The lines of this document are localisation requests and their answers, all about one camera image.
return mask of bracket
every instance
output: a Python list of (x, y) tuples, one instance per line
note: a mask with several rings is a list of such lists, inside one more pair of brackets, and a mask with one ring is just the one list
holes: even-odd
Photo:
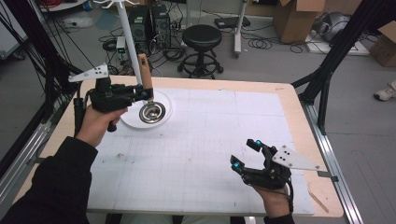
[(93, 69), (90, 69), (78, 75), (69, 76), (69, 82), (79, 82), (79, 81), (98, 79), (103, 77), (108, 77), (108, 68), (106, 63), (96, 66)]
[(283, 146), (277, 150), (277, 153), (272, 158), (273, 162), (288, 167), (289, 169), (298, 170), (315, 170), (318, 171), (320, 166), (315, 165), (309, 159), (301, 156), (290, 148)]

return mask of person's left hand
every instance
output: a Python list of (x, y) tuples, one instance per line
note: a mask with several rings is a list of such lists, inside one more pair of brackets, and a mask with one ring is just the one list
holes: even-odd
[(99, 146), (107, 130), (108, 123), (112, 122), (112, 124), (116, 125), (120, 120), (120, 116), (127, 111), (128, 108), (125, 107), (121, 110), (101, 113), (93, 109), (92, 105), (89, 105), (85, 111), (84, 120), (76, 138), (93, 147)]

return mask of white pole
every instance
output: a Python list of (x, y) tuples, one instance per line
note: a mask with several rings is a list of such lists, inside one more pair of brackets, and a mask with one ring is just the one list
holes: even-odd
[(131, 27), (126, 15), (125, 5), (123, 2), (118, 2), (117, 10), (119, 11), (120, 20), (123, 32), (125, 34), (126, 44), (128, 46), (129, 55), (131, 56), (132, 67), (138, 84), (142, 84), (142, 77), (140, 76), (139, 62), (137, 61), (136, 49), (134, 48), (134, 39), (132, 38)]

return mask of cardboard box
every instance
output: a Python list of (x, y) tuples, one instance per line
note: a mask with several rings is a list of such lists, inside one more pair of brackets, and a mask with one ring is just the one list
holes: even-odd
[(285, 44), (304, 43), (325, 0), (279, 0), (273, 24)]
[(396, 67), (396, 21), (378, 29), (381, 37), (370, 48), (370, 54), (384, 67)]
[(273, 17), (275, 8), (275, 6), (253, 4), (253, 0), (248, 0), (245, 14), (251, 16)]
[(324, 11), (341, 12), (344, 15), (351, 16), (360, 4), (361, 0), (328, 0), (326, 1)]

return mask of person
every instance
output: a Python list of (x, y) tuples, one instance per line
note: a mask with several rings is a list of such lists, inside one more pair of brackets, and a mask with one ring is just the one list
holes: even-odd
[[(89, 223), (86, 211), (92, 182), (91, 166), (109, 122), (117, 124), (127, 108), (101, 113), (88, 106), (76, 137), (66, 137), (54, 156), (37, 167), (32, 187), (17, 200), (0, 224)], [(283, 189), (254, 188), (262, 197), (266, 224), (294, 223)]]
[(384, 90), (374, 93), (374, 98), (382, 102), (385, 102), (392, 97), (396, 97), (396, 80), (390, 82)]

